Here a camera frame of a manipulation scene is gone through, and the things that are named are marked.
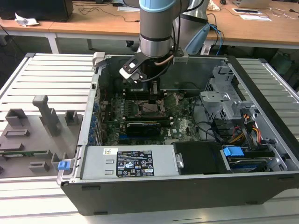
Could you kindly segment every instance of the computer case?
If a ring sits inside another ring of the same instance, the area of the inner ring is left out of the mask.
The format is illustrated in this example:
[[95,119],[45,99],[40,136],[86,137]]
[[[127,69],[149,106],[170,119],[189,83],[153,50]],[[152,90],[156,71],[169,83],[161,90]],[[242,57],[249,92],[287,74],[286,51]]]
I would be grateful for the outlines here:
[[38,21],[67,22],[72,12],[72,0],[0,0],[0,17],[3,20],[12,20],[17,13]]

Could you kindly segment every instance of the desk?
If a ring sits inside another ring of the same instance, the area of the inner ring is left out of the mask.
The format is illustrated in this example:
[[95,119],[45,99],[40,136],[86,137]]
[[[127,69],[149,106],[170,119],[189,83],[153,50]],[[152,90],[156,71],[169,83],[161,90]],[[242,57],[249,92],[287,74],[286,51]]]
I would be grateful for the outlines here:
[[[217,19],[218,29],[225,35],[224,45],[244,46],[244,47],[263,47],[263,48],[283,48],[299,49],[299,18],[297,13],[289,12],[290,8],[299,11],[299,4],[290,2],[272,1],[270,7],[283,9],[286,14],[297,18],[279,18],[274,16],[269,9],[260,10],[261,16],[269,16],[270,21],[251,21],[244,20],[240,16],[235,16],[232,8],[237,8],[232,0],[227,0],[226,5],[218,3],[221,11],[207,11],[207,14],[213,13]],[[209,22],[215,24],[214,17],[208,16]],[[202,49],[202,54],[208,54],[216,40],[214,31],[210,31]]]
[[[218,0],[215,0],[221,8],[224,7],[232,12],[231,8],[236,8],[236,6],[231,1],[227,0],[227,5],[220,5]],[[75,2],[75,4],[91,5],[84,6],[85,8],[92,8],[93,5],[99,6],[95,3],[86,2]],[[270,6],[285,9],[287,15],[298,18],[298,14],[289,12],[289,9],[299,11],[299,4],[273,1]],[[79,6],[74,5],[73,15],[65,23],[42,21],[40,26],[26,28],[18,25],[15,21],[0,20],[0,24],[10,35],[47,37],[53,53],[59,53],[58,37],[88,39],[89,48],[91,47],[91,39],[139,40],[140,29],[138,22],[125,22],[122,17],[115,17],[100,10],[94,10],[87,15],[83,15],[78,8]],[[122,15],[128,21],[140,19],[139,13],[118,12],[117,7],[111,5],[102,5],[100,8],[114,15]],[[243,20],[240,16],[232,15],[226,10],[219,12],[207,11],[207,13],[215,14],[218,28],[225,35],[224,45],[299,49],[299,19],[279,18],[273,16],[272,11],[268,9],[262,10],[262,12],[266,12],[272,22]],[[209,15],[208,17],[210,23],[214,24],[213,16]],[[5,35],[5,32],[1,29],[0,35]],[[202,54],[209,53],[215,40],[215,32],[210,31]]]

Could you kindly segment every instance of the power supply label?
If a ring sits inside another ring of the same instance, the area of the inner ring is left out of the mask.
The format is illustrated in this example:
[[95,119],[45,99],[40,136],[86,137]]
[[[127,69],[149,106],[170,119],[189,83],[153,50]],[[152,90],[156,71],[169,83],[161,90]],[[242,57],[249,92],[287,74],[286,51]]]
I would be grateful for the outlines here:
[[154,176],[152,152],[117,152],[116,175],[118,177]]

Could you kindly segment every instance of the blue latch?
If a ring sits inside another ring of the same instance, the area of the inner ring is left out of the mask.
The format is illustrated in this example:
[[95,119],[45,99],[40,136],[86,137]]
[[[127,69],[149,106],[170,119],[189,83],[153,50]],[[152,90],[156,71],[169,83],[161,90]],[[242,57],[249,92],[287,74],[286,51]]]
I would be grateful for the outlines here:
[[60,161],[58,164],[58,170],[70,170],[71,161]]
[[239,146],[227,146],[223,152],[225,156],[244,156],[244,152]]

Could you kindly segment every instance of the motherboard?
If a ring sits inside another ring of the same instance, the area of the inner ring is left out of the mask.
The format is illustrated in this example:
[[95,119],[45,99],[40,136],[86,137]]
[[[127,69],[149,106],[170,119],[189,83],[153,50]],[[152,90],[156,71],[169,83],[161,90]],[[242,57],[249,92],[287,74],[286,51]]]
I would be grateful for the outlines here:
[[193,97],[166,92],[158,100],[126,99],[114,94],[102,101],[104,145],[170,145],[200,140],[192,119]]

